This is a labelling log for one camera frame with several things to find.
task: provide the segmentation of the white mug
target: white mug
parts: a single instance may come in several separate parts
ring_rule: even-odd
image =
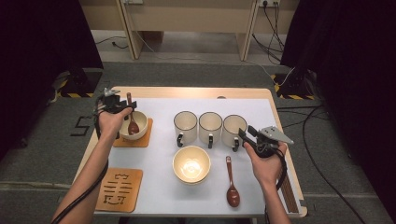
[[[190,111],[181,111],[175,115],[174,123],[178,147],[195,141],[198,133],[195,114]]]
[[[237,151],[242,143],[242,139],[239,137],[239,129],[244,132],[247,130],[248,124],[244,118],[239,115],[230,115],[223,121],[223,129],[221,133],[222,142]]]
[[[199,117],[199,138],[212,148],[221,137],[222,118],[215,112],[206,112]]]

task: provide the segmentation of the mug handle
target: mug handle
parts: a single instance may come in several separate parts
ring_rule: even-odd
[[[208,147],[209,148],[212,148],[212,146],[213,146],[213,134],[209,134],[209,145],[208,145]]]
[[[183,144],[181,143],[181,138],[183,138],[183,133],[180,133],[177,137],[177,146],[178,147],[183,147]]]
[[[235,137],[233,139],[233,141],[235,142],[235,145],[233,147],[233,151],[236,152],[238,150],[238,148],[239,148],[239,139],[237,137]]]

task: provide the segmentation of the white bowl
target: white bowl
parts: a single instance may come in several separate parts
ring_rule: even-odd
[[[128,119],[122,123],[122,127],[120,129],[120,135],[128,140],[137,140],[143,137],[143,135],[145,135],[145,133],[147,132],[149,126],[148,117],[143,112],[134,111],[133,116],[134,116],[134,121],[139,127],[139,133],[134,133],[131,135],[128,134],[128,126],[131,120],[131,116],[129,115],[128,115]]]
[[[173,169],[183,183],[198,184],[209,173],[209,155],[200,147],[183,147],[173,159]]]

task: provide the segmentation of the wooden coaster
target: wooden coaster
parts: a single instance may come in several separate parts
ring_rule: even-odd
[[[102,180],[95,209],[109,212],[133,212],[142,177],[142,170],[108,168]]]
[[[120,136],[119,139],[116,139],[116,141],[114,141],[113,147],[148,147],[149,137],[151,135],[152,122],[152,119],[148,119],[148,130],[141,138],[137,140],[129,140]]]

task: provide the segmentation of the brown spoon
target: brown spoon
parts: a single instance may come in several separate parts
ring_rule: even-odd
[[[132,97],[131,97],[131,93],[127,92],[126,93],[126,98],[128,100],[128,105],[132,105]],[[136,122],[134,121],[134,109],[131,112],[131,119],[128,125],[128,134],[132,135],[134,133],[139,133],[139,126],[137,126]]]
[[[238,190],[233,185],[233,167],[231,166],[231,157],[225,158],[227,162],[228,177],[230,177],[230,188],[227,190],[227,201],[231,207],[237,207],[241,201]]]

